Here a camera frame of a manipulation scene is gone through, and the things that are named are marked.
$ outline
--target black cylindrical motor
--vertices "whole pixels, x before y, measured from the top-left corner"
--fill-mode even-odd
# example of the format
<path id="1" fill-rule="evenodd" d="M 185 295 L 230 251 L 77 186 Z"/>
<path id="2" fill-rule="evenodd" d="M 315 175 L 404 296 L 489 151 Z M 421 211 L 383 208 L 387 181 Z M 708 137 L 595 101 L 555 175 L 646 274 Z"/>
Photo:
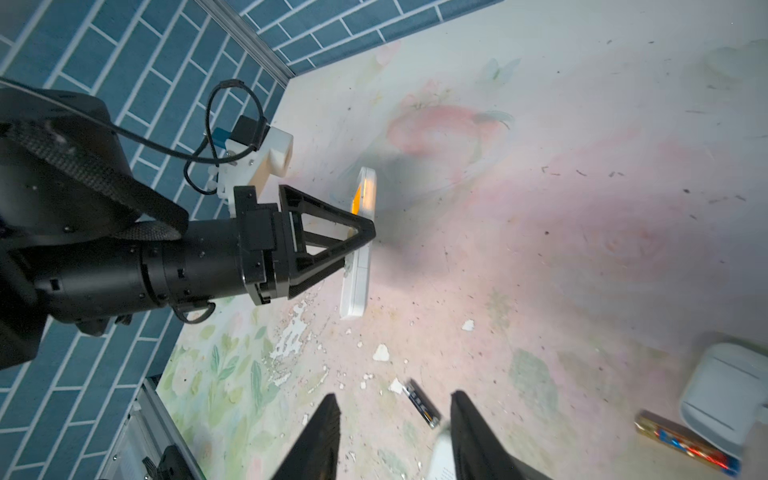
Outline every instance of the black cylindrical motor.
<path id="1" fill-rule="evenodd" d="M 234 219 L 191 222 L 175 241 L 102 238 L 21 253 L 41 306 L 66 323 L 245 293 Z"/>

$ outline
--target white debris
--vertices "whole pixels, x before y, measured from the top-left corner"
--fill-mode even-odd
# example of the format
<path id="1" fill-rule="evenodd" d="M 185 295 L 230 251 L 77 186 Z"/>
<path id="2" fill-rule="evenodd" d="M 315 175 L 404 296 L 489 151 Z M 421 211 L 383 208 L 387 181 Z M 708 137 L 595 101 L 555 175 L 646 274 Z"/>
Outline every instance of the white debris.
<path id="1" fill-rule="evenodd" d="M 376 353 L 373 354 L 373 359 L 377 362 L 389 361 L 389 350 L 383 343 L 376 347 Z"/>
<path id="2" fill-rule="evenodd" d="M 397 377 L 395 377 L 395 379 L 392 381 L 392 384 L 389 386 L 389 391 L 400 395 L 405 387 L 406 386 L 400 383 Z"/>
<path id="3" fill-rule="evenodd" d="M 326 377 L 328 376 L 328 374 L 329 374 L 330 372 L 328 371 L 328 367 L 327 367 L 327 366 L 325 366 L 325 365 L 323 365 L 323 370 L 325 370 L 326 372 L 325 372 L 325 373 L 323 373 L 323 376 L 320 378 L 320 381 L 317 383 L 317 385 L 315 385 L 315 386 L 314 386 L 314 387 L 312 387 L 311 389 L 307 390 L 307 393 L 312 393 L 312 392 L 314 392 L 314 391 L 315 391 L 315 389 L 316 389 L 317 387 L 319 387 L 319 386 L 320 386 L 320 384 L 322 384 L 323 382 L 325 382 L 325 381 L 326 381 Z"/>
<path id="4" fill-rule="evenodd" d="M 280 339 L 275 344 L 275 350 L 270 353 L 271 359 L 286 357 L 291 352 L 299 353 L 302 345 L 299 339 L 306 329 L 306 323 L 301 321 L 304 310 L 306 310 L 306 300 L 293 306 L 290 323 L 280 334 Z"/>
<path id="5" fill-rule="evenodd" d="M 291 373 L 291 372 L 288 372 L 288 373 L 286 373 L 285 375 L 283 375 L 283 376 L 281 376 L 280 378 L 278 378 L 277 380 L 275 380 L 275 386 L 281 386 L 282 384 L 284 384 L 285 382 L 287 382 L 287 381 L 288 381 L 288 378 L 290 377 L 290 373 Z"/>

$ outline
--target metal bracket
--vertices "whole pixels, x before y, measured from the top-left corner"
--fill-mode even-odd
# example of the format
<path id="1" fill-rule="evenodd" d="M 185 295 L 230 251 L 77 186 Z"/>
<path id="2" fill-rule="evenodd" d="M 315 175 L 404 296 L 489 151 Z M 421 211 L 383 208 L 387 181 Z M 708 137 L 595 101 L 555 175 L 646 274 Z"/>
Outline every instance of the metal bracket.
<path id="1" fill-rule="evenodd" d="M 253 57 L 259 65 L 273 76 L 284 88 L 288 80 L 295 77 L 280 58 L 275 55 L 269 45 L 259 38 L 253 28 L 243 20 L 226 0 L 195 0 L 221 28 Z"/>

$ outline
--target white device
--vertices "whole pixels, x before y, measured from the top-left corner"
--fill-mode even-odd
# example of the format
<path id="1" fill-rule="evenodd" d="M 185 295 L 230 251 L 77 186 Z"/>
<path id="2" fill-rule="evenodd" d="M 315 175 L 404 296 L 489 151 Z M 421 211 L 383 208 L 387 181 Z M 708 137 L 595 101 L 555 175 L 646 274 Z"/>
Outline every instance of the white device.
<path id="1" fill-rule="evenodd" d="M 373 220 L 376 210 L 376 171 L 363 167 L 357 177 L 357 191 L 352 199 L 351 211 Z M 371 244 L 360 247 L 346 256 L 344 281 L 341 287 L 339 314 L 342 319 L 360 318 L 368 303 L 368 280 L 370 277 Z"/>
<path id="2" fill-rule="evenodd" d="M 230 152 L 231 155 L 239 154 L 247 148 L 247 145 L 230 138 L 227 139 L 225 145 L 227 152 Z M 250 155 L 238 161 L 222 163 L 219 166 L 217 194 L 219 198 L 226 200 L 229 204 L 232 218 L 235 217 L 234 188 L 242 185 L 253 185 L 256 187 L 256 196 L 260 197 L 270 175 L 285 177 L 292 153 L 293 135 L 270 127 L 258 151 L 251 152 Z"/>

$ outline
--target black strap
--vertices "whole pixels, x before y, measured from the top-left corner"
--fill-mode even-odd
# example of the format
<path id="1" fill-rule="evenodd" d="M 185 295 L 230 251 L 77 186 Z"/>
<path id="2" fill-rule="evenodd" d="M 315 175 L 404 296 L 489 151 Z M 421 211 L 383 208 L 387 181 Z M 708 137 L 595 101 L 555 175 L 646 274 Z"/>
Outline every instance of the black strap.
<path id="1" fill-rule="evenodd" d="M 17 121 L 5 132 L 20 144 L 86 187 L 106 196 L 138 215 L 147 214 L 154 222 L 134 223 L 113 237 L 125 240 L 179 240 L 189 224 L 187 211 L 129 175 L 107 165 L 77 142 L 53 130 L 50 121 L 40 125 Z"/>

